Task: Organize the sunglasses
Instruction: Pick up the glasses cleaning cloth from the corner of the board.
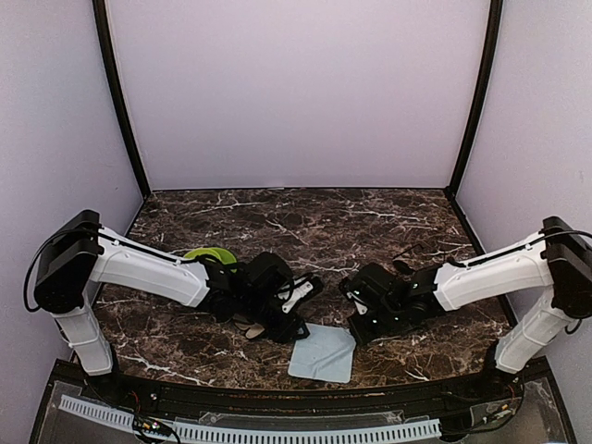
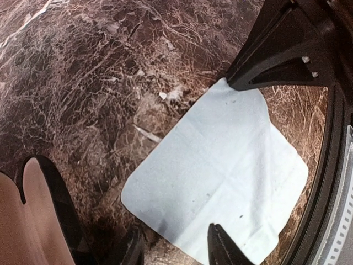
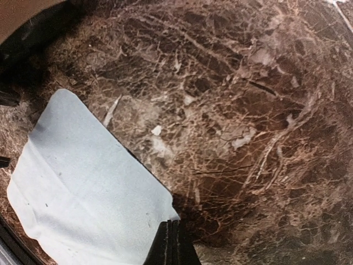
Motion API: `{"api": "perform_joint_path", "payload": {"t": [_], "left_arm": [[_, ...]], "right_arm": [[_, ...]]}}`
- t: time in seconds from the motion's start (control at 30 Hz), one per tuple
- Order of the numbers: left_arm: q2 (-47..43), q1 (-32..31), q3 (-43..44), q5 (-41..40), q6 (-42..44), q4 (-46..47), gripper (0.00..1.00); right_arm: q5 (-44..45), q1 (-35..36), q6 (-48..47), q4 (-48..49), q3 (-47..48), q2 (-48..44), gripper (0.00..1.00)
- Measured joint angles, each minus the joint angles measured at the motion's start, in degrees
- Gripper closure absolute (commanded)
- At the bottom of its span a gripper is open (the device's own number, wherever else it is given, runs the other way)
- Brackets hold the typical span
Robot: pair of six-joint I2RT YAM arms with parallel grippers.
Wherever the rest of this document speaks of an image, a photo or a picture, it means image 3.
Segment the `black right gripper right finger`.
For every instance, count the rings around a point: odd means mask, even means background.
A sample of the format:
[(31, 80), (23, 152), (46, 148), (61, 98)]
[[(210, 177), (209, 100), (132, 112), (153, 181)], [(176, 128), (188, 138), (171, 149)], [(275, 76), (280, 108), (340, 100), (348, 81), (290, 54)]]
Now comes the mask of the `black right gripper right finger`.
[(185, 226), (180, 220), (174, 222), (174, 264), (201, 265)]

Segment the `black quilted glasses case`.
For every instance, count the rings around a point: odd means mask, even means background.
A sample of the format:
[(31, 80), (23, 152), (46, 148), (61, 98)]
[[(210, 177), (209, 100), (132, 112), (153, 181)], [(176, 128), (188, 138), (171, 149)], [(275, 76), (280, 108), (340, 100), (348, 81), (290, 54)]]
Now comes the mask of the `black quilted glasses case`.
[(71, 1), (1, 1), (1, 65), (54, 38), (76, 11)]

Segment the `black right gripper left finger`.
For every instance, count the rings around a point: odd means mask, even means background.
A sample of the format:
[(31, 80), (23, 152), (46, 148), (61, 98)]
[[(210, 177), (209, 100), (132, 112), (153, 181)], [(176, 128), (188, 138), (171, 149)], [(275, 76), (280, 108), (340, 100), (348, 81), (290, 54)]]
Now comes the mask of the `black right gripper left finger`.
[(143, 265), (172, 264), (172, 221), (159, 224), (149, 253)]

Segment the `blue cleaning cloth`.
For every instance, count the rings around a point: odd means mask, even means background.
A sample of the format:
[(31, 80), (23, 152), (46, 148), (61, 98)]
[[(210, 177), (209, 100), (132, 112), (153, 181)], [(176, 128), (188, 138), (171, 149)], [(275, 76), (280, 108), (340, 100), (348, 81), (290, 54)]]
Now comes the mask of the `blue cleaning cloth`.
[(142, 264), (172, 195), (66, 89), (50, 98), (7, 188), (25, 233), (58, 264)]

